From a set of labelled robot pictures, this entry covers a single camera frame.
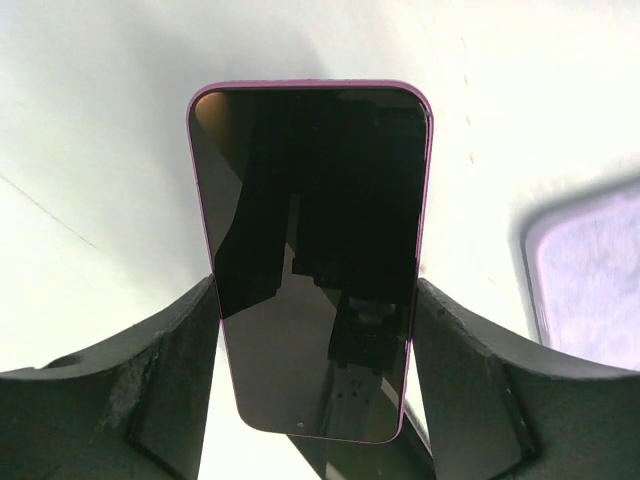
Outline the lilac silicone phone case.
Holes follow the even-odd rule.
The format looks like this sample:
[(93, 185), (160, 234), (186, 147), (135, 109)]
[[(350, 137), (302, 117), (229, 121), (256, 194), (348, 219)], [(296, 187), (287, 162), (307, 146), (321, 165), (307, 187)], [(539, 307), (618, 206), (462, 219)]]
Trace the lilac silicone phone case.
[(540, 343), (638, 370), (638, 178), (550, 201), (527, 218), (520, 248)]

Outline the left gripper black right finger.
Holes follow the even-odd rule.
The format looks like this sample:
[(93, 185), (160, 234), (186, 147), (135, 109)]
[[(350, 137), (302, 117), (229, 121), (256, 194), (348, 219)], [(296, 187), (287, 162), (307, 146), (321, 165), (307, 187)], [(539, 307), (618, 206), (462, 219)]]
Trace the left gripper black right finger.
[(635, 479), (639, 376), (563, 354), (417, 285), (413, 346), (439, 479)]

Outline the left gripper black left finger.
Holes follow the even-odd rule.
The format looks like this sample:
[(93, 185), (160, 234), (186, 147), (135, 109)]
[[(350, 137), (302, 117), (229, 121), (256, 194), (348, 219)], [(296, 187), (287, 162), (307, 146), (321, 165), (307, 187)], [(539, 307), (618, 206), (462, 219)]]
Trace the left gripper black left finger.
[(2, 373), (2, 478), (197, 478), (218, 331), (206, 277), (104, 341)]

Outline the phone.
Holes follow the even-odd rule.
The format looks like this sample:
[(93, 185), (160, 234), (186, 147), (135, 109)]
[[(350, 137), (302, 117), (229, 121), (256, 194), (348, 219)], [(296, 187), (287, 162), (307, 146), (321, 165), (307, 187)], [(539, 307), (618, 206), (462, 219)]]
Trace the phone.
[(272, 433), (401, 430), (433, 134), (399, 81), (217, 83), (187, 131), (237, 410)]

